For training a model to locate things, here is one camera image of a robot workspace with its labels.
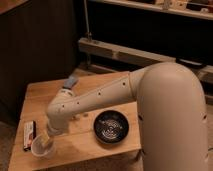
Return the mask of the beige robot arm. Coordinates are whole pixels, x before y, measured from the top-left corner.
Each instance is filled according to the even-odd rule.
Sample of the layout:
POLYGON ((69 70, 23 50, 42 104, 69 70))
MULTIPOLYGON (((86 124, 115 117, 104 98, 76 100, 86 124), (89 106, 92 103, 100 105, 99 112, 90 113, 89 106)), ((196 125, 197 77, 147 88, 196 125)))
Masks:
POLYGON ((188 68, 161 62, 129 72, 80 96, 61 89, 50 102, 47 132, 67 131, 76 114, 135 101, 142 116, 144 171, 208 171, 202 85, 188 68))

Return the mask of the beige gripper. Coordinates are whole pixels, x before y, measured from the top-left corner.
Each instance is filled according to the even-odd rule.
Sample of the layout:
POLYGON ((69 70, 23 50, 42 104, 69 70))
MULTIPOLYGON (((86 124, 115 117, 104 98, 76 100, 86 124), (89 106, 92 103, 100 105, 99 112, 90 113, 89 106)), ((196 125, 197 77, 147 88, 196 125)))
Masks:
POLYGON ((46 147, 49 148, 50 146, 52 146, 52 144, 54 142, 54 138, 53 137, 58 136, 60 134, 60 131, 56 130, 56 129, 52 128, 52 127, 47 127, 46 131, 47 131, 48 136, 51 137, 51 138, 49 138, 47 143, 46 143, 47 139, 42 136, 41 144, 42 144, 43 147, 46 146, 46 147))

